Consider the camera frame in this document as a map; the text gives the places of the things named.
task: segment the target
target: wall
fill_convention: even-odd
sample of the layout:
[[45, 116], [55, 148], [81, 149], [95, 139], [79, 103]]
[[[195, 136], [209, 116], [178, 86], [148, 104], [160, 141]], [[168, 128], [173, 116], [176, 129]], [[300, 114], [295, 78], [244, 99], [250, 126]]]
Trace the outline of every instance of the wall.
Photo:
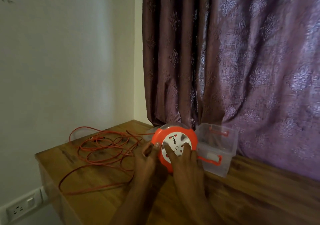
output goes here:
[[35, 153], [134, 118], [134, 0], [12, 1], [0, 0], [0, 206], [41, 186]]
[[142, 0], [134, 4], [134, 119], [151, 124], [146, 117], [142, 58]]

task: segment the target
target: embossed floral pattern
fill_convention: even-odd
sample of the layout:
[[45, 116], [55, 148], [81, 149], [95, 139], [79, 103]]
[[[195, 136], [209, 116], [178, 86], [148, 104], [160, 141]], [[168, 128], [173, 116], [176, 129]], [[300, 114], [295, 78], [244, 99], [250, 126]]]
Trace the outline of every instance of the embossed floral pattern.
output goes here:
[[143, 0], [149, 120], [222, 123], [238, 129], [241, 154], [320, 180], [319, 8]]

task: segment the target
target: wall socket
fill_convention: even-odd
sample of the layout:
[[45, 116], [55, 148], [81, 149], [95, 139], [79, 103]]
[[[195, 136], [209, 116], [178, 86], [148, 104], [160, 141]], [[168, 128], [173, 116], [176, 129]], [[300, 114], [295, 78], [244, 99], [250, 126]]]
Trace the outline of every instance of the wall socket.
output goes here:
[[8, 224], [42, 205], [47, 199], [43, 187], [33, 190], [0, 208], [0, 225]]

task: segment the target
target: person's right hand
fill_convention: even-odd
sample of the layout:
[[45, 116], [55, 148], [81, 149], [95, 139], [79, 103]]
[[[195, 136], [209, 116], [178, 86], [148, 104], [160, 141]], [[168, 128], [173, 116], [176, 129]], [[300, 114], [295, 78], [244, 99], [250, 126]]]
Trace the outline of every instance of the person's right hand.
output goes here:
[[183, 144], [181, 156], [177, 156], [169, 145], [165, 145], [164, 148], [174, 170], [174, 183], [178, 196], [188, 210], [198, 201], [206, 199], [202, 162], [197, 159], [197, 151], [191, 150], [189, 143]]

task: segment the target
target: red handle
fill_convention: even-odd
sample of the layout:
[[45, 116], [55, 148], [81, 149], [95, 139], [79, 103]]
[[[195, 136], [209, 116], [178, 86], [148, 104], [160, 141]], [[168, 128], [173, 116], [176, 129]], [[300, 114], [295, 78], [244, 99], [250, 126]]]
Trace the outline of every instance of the red handle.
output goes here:
[[214, 161], [214, 160], [211, 160], [211, 159], [206, 159], [206, 158], [201, 157], [201, 156], [198, 156], [198, 158], [201, 159], [201, 160], [203, 160], [203, 161], [205, 161], [205, 162], [214, 164], [214, 165], [216, 165], [216, 166], [220, 166], [221, 161], [222, 161], [222, 156], [221, 156], [221, 155], [217, 155], [217, 156], [219, 157], [219, 161], [218, 161], [218, 162], [216, 162], [216, 161]]

